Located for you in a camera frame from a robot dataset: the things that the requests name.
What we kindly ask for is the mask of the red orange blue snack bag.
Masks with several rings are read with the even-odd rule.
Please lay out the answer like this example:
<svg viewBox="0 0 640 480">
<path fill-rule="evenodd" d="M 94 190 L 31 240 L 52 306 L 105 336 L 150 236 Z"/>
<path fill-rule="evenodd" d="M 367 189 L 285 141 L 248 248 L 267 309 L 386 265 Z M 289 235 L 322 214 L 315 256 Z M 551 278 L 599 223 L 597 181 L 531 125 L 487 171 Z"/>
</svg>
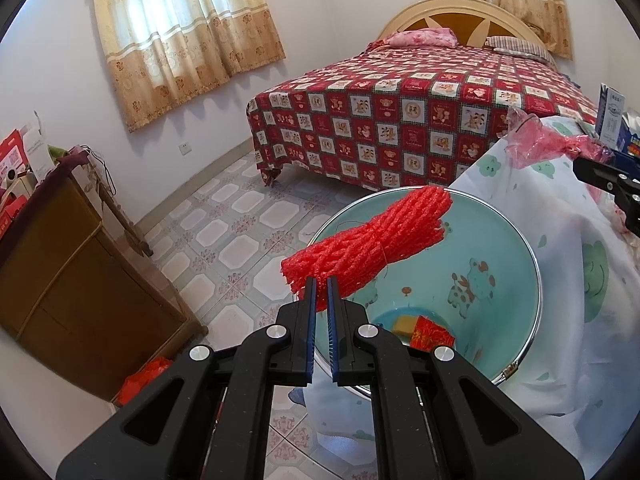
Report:
<svg viewBox="0 0 640 480">
<path fill-rule="evenodd" d="M 431 352 L 441 346 L 454 348 L 455 341 L 456 338 L 445 327 L 420 315 L 416 319 L 409 346 L 416 350 Z"/>
</svg>

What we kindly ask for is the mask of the pink translucent plastic bag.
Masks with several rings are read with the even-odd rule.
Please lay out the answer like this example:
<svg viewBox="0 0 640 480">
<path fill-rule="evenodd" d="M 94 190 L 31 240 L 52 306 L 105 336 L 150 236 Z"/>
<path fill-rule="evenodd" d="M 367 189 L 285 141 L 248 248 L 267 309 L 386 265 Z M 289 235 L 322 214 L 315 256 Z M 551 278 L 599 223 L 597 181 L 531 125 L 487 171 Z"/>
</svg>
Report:
<svg viewBox="0 0 640 480">
<path fill-rule="evenodd" d="M 506 139 L 506 154 L 515 169 L 524 169 L 562 156 L 571 160 L 582 157 L 594 162 L 609 162 L 613 157 L 612 150 L 593 134 L 582 130 L 574 133 L 559 119 L 550 117 L 551 125 L 547 125 L 535 114 L 510 107 L 506 120 L 508 130 L 503 136 Z"/>
</svg>

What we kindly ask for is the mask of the yellow sponge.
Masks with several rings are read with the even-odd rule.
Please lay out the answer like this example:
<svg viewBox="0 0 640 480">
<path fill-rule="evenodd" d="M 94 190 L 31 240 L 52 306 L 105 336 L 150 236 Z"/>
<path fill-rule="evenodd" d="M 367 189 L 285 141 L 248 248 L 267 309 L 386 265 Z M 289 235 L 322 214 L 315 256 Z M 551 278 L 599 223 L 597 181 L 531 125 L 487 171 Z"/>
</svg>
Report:
<svg viewBox="0 0 640 480">
<path fill-rule="evenodd" d="M 390 331 L 402 341 L 409 342 L 416 329 L 417 322 L 418 317 L 416 315 L 402 314 L 393 322 Z"/>
</svg>

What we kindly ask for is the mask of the red foam net sleeve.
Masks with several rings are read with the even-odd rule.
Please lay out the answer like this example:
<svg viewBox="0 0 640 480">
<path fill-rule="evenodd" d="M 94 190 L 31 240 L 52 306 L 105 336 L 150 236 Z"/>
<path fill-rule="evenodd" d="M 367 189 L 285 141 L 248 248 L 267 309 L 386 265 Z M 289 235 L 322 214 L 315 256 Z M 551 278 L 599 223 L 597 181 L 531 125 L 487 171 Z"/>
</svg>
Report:
<svg viewBox="0 0 640 480">
<path fill-rule="evenodd" d="M 317 282 L 316 309 L 328 308 L 329 278 L 348 297 L 391 264 L 430 248 L 445 237 L 442 217 L 452 198 L 446 188 L 425 185 L 410 191 L 366 223 L 311 244 L 281 262 L 292 293 L 302 296 L 306 281 Z"/>
</svg>

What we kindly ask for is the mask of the teal cartoon trash bin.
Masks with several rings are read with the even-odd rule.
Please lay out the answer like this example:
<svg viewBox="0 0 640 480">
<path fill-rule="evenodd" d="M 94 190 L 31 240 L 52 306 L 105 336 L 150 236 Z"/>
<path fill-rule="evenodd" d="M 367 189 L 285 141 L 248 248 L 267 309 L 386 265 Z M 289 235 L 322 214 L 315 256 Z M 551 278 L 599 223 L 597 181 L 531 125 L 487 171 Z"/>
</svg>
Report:
<svg viewBox="0 0 640 480">
<path fill-rule="evenodd" d="M 349 298 L 386 330 L 403 314 L 445 327 L 456 351 L 500 385 L 518 370 L 538 332 L 538 262 L 498 209 L 462 191 L 450 196 L 442 241 L 389 264 Z"/>
</svg>

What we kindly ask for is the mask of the blue white gable carton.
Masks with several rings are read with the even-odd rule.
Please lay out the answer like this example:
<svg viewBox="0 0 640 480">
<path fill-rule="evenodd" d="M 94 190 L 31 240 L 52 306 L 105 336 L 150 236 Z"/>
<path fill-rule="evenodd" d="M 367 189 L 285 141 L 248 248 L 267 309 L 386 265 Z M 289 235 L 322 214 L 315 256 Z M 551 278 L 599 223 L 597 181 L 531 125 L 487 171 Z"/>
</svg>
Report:
<svg viewBox="0 0 640 480">
<path fill-rule="evenodd" d="M 623 112 L 616 150 L 632 157 L 640 157 L 640 115 L 631 108 Z"/>
</svg>

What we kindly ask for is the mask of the tall white milk carton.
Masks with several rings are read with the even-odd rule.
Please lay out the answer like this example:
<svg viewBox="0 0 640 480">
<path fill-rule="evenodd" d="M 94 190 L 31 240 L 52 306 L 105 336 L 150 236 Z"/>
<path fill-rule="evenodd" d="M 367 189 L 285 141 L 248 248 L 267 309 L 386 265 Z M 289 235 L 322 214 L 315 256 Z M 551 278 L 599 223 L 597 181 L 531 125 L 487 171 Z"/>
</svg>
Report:
<svg viewBox="0 0 640 480">
<path fill-rule="evenodd" d="M 613 150 L 618 149 L 624 109 L 625 97 L 607 84 L 601 84 L 596 133 L 600 141 Z"/>
</svg>

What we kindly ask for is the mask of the striped pillow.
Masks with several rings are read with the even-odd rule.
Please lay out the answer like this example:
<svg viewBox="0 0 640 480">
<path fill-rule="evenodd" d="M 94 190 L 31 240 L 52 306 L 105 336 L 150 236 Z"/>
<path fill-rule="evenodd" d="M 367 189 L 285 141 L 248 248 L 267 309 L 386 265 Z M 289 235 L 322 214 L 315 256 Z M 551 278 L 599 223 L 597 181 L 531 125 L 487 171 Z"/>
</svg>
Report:
<svg viewBox="0 0 640 480">
<path fill-rule="evenodd" d="M 527 41 L 522 38 L 511 36 L 488 36 L 484 46 L 495 52 L 518 56 L 519 58 L 529 58 L 549 66 L 555 64 L 554 58 L 549 51 L 539 44 Z"/>
</svg>

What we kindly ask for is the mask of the brown wooden cabinet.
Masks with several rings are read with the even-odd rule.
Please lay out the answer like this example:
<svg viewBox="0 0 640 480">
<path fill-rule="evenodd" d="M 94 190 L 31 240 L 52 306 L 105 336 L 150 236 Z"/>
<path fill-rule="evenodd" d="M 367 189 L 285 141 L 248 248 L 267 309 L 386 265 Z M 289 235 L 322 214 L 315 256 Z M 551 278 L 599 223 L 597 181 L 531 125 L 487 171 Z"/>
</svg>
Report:
<svg viewBox="0 0 640 480">
<path fill-rule="evenodd" d="M 1 326 L 42 365 L 113 401 L 127 377 L 207 333 L 152 250 L 68 155 L 1 215 Z"/>
</svg>

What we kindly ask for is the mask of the cream wooden headboard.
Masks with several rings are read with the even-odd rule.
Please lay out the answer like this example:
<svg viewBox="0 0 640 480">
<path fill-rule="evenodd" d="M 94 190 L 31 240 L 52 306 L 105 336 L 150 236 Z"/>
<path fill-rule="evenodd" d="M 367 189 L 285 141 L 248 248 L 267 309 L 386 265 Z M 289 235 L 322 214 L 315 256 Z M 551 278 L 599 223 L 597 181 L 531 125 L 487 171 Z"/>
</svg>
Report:
<svg viewBox="0 0 640 480">
<path fill-rule="evenodd" d="M 382 29 L 378 39 L 394 32 L 420 28 L 446 27 L 460 44 L 481 48 L 489 36 L 511 36 L 544 43 L 522 20 L 510 12 L 482 0 L 423 0 L 400 11 Z"/>
</svg>

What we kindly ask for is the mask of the pink pillow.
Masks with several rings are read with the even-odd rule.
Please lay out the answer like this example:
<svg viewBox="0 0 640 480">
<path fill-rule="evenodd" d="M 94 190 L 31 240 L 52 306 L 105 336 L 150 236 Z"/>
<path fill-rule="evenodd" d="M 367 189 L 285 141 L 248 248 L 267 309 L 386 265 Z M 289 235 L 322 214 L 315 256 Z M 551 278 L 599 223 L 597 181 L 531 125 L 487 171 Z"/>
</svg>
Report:
<svg viewBox="0 0 640 480">
<path fill-rule="evenodd" d="M 455 48 L 459 41 L 450 28 L 435 27 L 394 32 L 386 39 L 386 44 L 391 48 Z"/>
</svg>

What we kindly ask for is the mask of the white box on cabinet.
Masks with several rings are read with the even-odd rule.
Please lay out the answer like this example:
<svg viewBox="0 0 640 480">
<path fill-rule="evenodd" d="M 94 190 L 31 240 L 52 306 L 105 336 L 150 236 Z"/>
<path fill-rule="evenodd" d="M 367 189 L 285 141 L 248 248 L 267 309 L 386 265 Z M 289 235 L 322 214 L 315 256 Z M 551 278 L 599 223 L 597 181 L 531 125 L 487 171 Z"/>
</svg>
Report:
<svg viewBox="0 0 640 480">
<path fill-rule="evenodd" d="M 40 183 L 47 179 L 50 172 L 55 170 L 54 161 L 49 153 L 49 145 L 36 127 L 26 130 L 22 139 L 29 167 L 37 182 Z"/>
</svg>

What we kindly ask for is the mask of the red box on cabinet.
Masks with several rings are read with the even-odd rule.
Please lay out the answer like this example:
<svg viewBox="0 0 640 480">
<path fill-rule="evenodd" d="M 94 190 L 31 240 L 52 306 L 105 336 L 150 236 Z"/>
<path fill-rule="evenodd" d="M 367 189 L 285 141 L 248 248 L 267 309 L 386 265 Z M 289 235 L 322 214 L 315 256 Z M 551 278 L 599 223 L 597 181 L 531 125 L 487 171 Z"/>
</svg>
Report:
<svg viewBox="0 0 640 480">
<path fill-rule="evenodd" d="M 2 142 L 0 148 L 1 188 L 7 190 L 28 170 L 28 159 L 21 133 L 13 130 Z"/>
</svg>

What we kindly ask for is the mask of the beige curtain left window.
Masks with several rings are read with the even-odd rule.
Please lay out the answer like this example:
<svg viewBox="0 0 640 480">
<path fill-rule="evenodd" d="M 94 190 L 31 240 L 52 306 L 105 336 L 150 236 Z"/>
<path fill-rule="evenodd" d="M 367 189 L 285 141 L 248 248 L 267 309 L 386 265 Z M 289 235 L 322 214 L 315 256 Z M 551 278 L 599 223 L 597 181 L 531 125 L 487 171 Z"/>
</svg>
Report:
<svg viewBox="0 0 640 480">
<path fill-rule="evenodd" d="M 266 0 L 93 0 L 128 131 L 285 58 Z"/>
</svg>

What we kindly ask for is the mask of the white wall socket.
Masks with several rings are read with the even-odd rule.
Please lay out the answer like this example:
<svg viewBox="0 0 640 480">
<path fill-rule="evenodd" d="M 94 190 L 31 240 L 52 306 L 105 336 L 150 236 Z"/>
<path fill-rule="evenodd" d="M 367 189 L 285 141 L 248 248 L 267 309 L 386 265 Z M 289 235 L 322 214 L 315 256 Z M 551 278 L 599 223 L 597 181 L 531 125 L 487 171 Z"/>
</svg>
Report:
<svg viewBox="0 0 640 480">
<path fill-rule="evenodd" d="M 179 145 L 179 150 L 181 154 L 186 155 L 186 154 L 189 154 L 190 151 L 192 151 L 192 148 L 191 148 L 191 145 L 188 142 L 186 142 Z"/>
</svg>

